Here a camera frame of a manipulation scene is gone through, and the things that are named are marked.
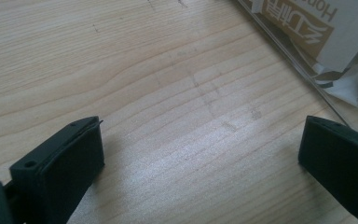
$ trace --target small hole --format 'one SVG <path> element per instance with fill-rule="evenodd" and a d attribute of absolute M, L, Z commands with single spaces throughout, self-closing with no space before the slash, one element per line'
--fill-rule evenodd
<path fill-rule="evenodd" d="M 26 167 L 26 168 L 31 168 L 31 167 L 33 167 L 33 166 L 35 166 L 36 165 L 36 161 L 27 161 L 25 164 L 24 164 L 24 166 Z"/>

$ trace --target clamp jaw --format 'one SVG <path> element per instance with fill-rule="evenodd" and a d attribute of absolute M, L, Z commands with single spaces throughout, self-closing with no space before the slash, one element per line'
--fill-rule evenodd
<path fill-rule="evenodd" d="M 0 182 L 0 223 L 66 223 L 103 169 L 100 123 L 72 122 L 14 163 Z"/>
<path fill-rule="evenodd" d="M 298 161 L 358 218 L 358 132 L 308 116 Z"/>

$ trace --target wooden table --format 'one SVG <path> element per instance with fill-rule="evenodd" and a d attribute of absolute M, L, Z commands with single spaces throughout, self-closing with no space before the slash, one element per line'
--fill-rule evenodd
<path fill-rule="evenodd" d="M 0 0 L 0 180 L 93 115 L 69 223 L 358 223 L 297 164 L 305 117 L 337 117 L 237 1 Z"/>

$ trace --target scratch mark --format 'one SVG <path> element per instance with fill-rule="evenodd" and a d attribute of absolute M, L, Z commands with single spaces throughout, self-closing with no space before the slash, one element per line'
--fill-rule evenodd
<path fill-rule="evenodd" d="M 152 7 L 153 11 L 156 12 L 156 9 L 153 7 L 153 4 L 150 2 L 150 0 L 147 0 L 147 2 L 148 2 L 149 5 Z"/>
<path fill-rule="evenodd" d="M 95 27 L 95 24 L 92 24 L 92 26 L 94 27 L 95 32 L 100 33 L 100 32 L 97 30 L 97 28 Z"/>
<path fill-rule="evenodd" d="M 187 7 L 187 5 L 183 2 L 183 0 L 178 0 L 178 3 L 182 5 L 182 7 Z"/>
<path fill-rule="evenodd" d="M 228 129 L 229 131 L 231 131 L 232 133 L 235 133 L 238 128 L 233 125 L 233 124 L 230 124 L 229 122 L 225 121 L 223 122 L 223 127 L 225 127 L 226 129 Z"/>

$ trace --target light wood surface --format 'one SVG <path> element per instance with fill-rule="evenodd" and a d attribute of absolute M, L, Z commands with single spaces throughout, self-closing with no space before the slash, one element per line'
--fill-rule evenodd
<path fill-rule="evenodd" d="M 0 0 L 0 180 L 67 123 L 106 166 L 69 223 L 358 223 L 297 164 L 337 120 L 236 1 Z"/>

